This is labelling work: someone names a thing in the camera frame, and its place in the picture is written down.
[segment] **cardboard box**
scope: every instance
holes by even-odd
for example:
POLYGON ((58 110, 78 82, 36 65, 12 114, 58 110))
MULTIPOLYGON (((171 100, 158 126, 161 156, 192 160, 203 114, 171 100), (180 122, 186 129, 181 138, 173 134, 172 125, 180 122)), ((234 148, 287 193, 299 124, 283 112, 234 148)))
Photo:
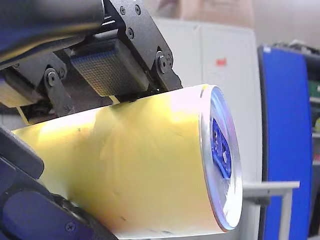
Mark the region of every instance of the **cardboard box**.
POLYGON ((254 26, 252 0, 179 0, 177 17, 240 27, 254 26))

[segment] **yellow cylinder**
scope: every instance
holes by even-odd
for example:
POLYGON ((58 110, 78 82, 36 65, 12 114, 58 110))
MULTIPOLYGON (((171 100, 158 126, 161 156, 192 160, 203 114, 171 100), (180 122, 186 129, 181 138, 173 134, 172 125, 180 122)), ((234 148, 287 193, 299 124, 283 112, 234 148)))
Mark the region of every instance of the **yellow cylinder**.
POLYGON ((44 161, 40 179, 48 190, 119 239, 216 234, 239 222, 237 137, 216 86, 97 108, 14 133, 44 161), (212 119, 229 146, 229 177, 212 153, 212 119))

